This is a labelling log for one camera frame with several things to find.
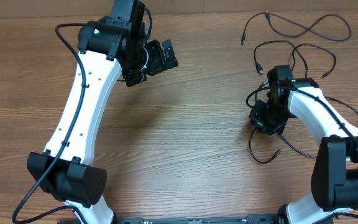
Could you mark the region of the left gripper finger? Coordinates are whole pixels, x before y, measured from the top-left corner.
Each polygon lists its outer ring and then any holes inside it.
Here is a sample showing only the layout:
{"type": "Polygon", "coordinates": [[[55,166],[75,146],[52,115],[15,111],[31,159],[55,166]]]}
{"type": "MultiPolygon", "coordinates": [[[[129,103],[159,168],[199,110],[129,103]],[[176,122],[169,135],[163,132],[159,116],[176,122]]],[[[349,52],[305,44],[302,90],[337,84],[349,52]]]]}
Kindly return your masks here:
{"type": "Polygon", "coordinates": [[[178,66],[178,60],[175,56],[171,40],[167,39],[162,42],[163,52],[165,55],[165,68],[172,69],[178,66]]]}
{"type": "Polygon", "coordinates": [[[138,85],[147,80],[146,74],[141,69],[130,70],[125,68],[122,76],[127,87],[138,85]]]}

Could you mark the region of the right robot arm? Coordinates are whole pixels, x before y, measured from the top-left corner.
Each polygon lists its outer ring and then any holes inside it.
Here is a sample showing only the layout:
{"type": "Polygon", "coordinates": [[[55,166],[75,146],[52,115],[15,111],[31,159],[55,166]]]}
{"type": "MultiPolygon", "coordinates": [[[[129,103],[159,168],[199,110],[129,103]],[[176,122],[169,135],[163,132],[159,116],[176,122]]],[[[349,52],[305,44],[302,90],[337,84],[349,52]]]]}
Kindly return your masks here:
{"type": "Polygon", "coordinates": [[[283,205],[276,215],[248,215],[248,223],[333,223],[339,217],[358,218],[358,128],[347,122],[327,101],[312,78],[293,77],[288,65],[276,66],[253,94],[249,115],[254,129],[282,135],[290,118],[299,119],[319,146],[311,191],[283,205]]]}

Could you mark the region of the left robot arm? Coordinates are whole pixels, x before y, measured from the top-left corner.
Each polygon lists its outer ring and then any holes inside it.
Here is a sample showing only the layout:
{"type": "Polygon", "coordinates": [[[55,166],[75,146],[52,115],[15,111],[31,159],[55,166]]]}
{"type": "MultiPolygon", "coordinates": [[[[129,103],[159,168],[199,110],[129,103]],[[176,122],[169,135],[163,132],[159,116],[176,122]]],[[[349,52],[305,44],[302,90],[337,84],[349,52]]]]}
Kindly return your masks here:
{"type": "Polygon", "coordinates": [[[115,1],[112,12],[80,25],[71,92],[42,153],[27,169],[35,188],[63,202],[78,223],[116,223],[103,192],[107,172],[93,166],[94,144],[104,109],[118,81],[134,86],[178,65],[170,40],[151,40],[152,16],[144,3],[115,1]]]}

